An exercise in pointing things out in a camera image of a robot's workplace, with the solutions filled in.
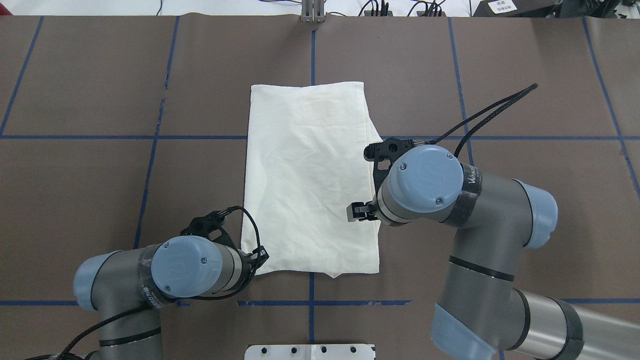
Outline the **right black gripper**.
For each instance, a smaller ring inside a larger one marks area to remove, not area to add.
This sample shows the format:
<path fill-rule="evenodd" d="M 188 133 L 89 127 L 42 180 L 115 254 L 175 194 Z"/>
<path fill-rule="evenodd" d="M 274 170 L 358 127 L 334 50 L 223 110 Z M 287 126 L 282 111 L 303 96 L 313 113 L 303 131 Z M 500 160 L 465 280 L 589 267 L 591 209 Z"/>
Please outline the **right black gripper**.
<path fill-rule="evenodd" d="M 372 178 L 374 182 L 375 198 L 370 202 L 352 202 L 346 207 L 346 216 L 348 223 L 356 221 L 374 221 L 378 217 L 375 210 L 378 209 L 374 203 L 377 201 L 381 186 L 390 173 L 393 164 L 398 161 L 402 155 L 416 147 L 411 139 L 398 139 L 397 137 L 389 137 L 388 139 L 368 144 L 363 150 L 365 161 L 372 162 L 374 169 Z"/>

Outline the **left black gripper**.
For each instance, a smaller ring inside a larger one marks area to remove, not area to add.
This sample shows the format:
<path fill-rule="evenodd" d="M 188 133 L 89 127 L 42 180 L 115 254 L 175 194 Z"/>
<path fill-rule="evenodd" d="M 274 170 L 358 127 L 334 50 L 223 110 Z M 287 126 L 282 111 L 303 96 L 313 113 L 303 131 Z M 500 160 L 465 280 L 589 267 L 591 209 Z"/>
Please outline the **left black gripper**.
<path fill-rule="evenodd" d="M 181 236 L 197 236 L 206 239 L 212 243 L 226 246 L 231 249 L 234 255 L 239 255 L 240 259 L 247 261 L 249 270 L 255 274 L 260 269 L 270 256 L 265 246 L 261 244 L 261 238 L 259 234 L 258 225 L 254 221 L 253 216 L 249 214 L 247 210 L 242 210 L 242 214 L 249 219 L 250 224 L 253 226 L 254 237 L 256 240 L 256 248 L 250 253 L 238 249 L 234 241 L 231 239 L 229 233 L 224 229 L 226 218 L 233 214 L 235 210 L 213 210 L 209 214 L 199 216 L 192 221 L 183 230 L 180 231 Z"/>

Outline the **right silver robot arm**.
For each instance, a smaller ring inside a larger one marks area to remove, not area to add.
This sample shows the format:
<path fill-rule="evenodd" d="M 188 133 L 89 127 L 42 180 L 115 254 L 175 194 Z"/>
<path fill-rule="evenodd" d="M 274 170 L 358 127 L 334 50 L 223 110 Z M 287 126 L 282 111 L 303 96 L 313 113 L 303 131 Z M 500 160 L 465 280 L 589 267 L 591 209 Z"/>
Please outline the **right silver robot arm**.
<path fill-rule="evenodd" d="M 514 286 L 522 251 L 546 244 L 555 198 L 515 178 L 482 173 L 432 141 L 367 145 L 374 196 L 347 218 L 400 227 L 430 219 L 455 228 L 430 339 L 455 360 L 491 360 L 498 350 L 537 360 L 637 360 L 639 325 Z"/>

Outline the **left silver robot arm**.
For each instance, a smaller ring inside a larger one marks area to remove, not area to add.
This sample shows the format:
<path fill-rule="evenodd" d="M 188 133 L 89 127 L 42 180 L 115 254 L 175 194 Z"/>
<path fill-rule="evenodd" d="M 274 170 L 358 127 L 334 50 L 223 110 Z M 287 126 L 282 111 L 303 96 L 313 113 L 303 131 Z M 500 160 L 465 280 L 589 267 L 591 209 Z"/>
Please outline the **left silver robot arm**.
<path fill-rule="evenodd" d="M 160 309 L 182 300 L 236 296 L 269 258 L 261 243 L 252 251 L 239 249 L 224 229 L 226 218 L 237 211 L 259 239 L 252 215 L 236 205 L 192 219 L 178 236 L 162 243 L 85 260 L 74 275 L 73 293 L 82 309 L 98 312 L 100 321 L 51 359 L 78 360 L 73 348 L 98 330 L 99 348 L 87 360 L 161 360 Z"/>

